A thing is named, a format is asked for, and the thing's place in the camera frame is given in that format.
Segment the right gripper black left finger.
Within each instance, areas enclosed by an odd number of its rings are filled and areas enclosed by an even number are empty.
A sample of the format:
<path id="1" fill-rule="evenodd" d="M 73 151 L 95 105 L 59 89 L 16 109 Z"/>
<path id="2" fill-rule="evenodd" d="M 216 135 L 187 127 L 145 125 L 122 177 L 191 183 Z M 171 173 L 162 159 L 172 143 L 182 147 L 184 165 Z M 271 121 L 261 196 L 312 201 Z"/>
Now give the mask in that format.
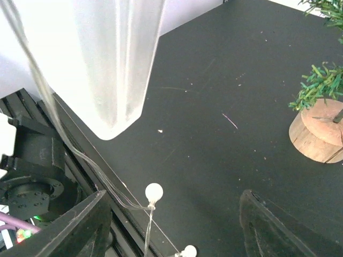
<path id="1" fill-rule="evenodd" d="M 95 192 L 1 256 L 105 256 L 111 218 L 107 191 Z"/>

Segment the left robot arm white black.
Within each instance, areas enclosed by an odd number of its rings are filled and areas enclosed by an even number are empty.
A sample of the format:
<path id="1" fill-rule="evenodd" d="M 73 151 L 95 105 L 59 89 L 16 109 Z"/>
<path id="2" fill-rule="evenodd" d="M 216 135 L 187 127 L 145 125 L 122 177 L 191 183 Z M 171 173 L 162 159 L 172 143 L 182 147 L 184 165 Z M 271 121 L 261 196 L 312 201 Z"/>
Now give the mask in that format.
<path id="1" fill-rule="evenodd" d="M 30 118 L 1 114 L 1 204 L 20 220 L 54 221 L 82 201 L 66 175 L 57 131 Z"/>

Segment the small green christmas tree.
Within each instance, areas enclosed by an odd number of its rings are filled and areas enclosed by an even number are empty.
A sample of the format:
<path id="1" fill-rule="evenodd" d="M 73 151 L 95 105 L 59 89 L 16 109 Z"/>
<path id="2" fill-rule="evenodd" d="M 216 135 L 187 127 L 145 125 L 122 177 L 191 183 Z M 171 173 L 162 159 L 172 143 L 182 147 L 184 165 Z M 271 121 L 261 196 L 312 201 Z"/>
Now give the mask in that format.
<path id="1" fill-rule="evenodd" d="M 312 65 L 295 101 L 297 111 L 288 134 L 292 145 L 319 163 L 342 161 L 342 66 L 323 62 Z"/>

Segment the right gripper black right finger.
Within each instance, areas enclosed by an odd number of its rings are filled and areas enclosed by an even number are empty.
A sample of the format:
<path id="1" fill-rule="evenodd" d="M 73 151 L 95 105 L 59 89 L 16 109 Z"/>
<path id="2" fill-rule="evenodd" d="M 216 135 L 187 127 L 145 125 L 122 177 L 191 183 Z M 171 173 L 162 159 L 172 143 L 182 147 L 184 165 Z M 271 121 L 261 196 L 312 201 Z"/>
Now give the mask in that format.
<path id="1" fill-rule="evenodd" d="M 247 256 L 317 256 L 251 190 L 240 196 L 240 225 Z"/>

